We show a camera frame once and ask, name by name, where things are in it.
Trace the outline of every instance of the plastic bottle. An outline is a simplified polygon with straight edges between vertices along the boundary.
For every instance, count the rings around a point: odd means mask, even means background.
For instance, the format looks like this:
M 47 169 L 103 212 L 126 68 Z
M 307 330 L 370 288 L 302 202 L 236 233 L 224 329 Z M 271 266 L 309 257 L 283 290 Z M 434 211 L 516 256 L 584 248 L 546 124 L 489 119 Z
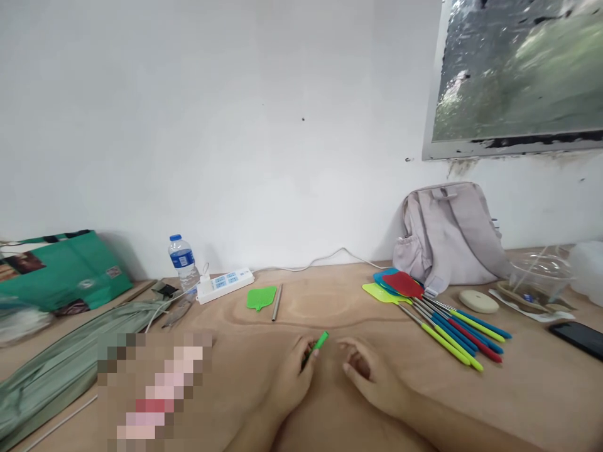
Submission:
M 603 243 L 583 242 L 570 251 L 570 265 L 576 280 L 572 289 L 603 306 Z
M 182 240 L 180 234 L 172 235 L 170 242 L 168 252 L 170 253 L 171 263 L 178 272 L 182 290 L 189 293 L 187 298 L 190 295 L 197 296 L 197 283 L 199 282 L 200 274 L 195 265 L 193 250 L 187 242 Z

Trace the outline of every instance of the window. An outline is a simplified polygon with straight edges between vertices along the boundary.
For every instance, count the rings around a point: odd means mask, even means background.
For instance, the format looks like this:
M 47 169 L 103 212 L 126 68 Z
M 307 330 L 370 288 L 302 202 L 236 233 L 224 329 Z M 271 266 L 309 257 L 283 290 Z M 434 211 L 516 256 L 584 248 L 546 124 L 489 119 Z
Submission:
M 444 0 L 423 159 L 603 143 L 603 0 Z

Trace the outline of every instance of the red handle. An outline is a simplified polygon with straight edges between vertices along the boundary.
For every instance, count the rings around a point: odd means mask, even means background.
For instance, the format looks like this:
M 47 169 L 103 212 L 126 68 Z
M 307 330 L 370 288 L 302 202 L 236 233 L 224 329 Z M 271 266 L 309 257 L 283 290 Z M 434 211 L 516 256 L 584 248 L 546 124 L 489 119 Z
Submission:
M 503 362 L 503 359 L 499 355 L 494 353 L 492 350 L 490 350 L 488 347 L 486 347 L 484 344 L 482 344 L 479 340 L 475 339 L 473 337 L 473 334 L 469 333 L 465 328 L 460 326 L 458 324 L 458 322 L 454 321 L 451 318 L 448 319 L 448 322 L 452 326 L 454 326 L 458 331 L 460 331 L 463 334 L 463 336 L 465 336 L 467 339 L 469 339 L 471 342 L 473 342 L 477 346 L 479 351 L 482 352 L 484 355 L 486 355 L 488 358 L 490 358 L 492 361 L 497 362 L 497 363 Z

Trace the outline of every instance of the backpack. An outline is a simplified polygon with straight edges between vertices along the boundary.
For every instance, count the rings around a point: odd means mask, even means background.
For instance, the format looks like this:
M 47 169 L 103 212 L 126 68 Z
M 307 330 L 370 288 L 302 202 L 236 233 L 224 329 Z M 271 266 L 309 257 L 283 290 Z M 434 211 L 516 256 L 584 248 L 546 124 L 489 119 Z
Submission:
M 509 261 L 479 185 L 456 182 L 415 190 L 402 203 L 407 236 L 394 246 L 394 267 L 425 283 L 431 297 L 448 285 L 507 278 Z

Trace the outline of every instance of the backpack strap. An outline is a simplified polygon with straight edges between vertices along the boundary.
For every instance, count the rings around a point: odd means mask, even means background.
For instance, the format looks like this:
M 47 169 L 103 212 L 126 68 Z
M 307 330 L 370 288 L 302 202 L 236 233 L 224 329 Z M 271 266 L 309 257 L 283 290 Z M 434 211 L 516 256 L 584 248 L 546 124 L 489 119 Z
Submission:
M 442 228 L 442 211 L 438 205 L 438 198 L 441 194 L 439 188 L 433 190 L 419 190 L 417 196 L 423 215 L 423 224 L 428 237 L 428 243 L 432 255 L 432 269 L 425 280 L 425 292 L 431 297 L 436 297 L 438 293 L 444 292 L 450 284 L 450 259 L 447 255 L 444 230 Z
M 479 187 L 471 184 L 449 186 L 439 192 L 440 199 L 450 203 L 459 229 L 477 260 L 493 275 L 506 278 L 509 276 L 509 261 L 492 225 L 485 199 L 478 190 Z

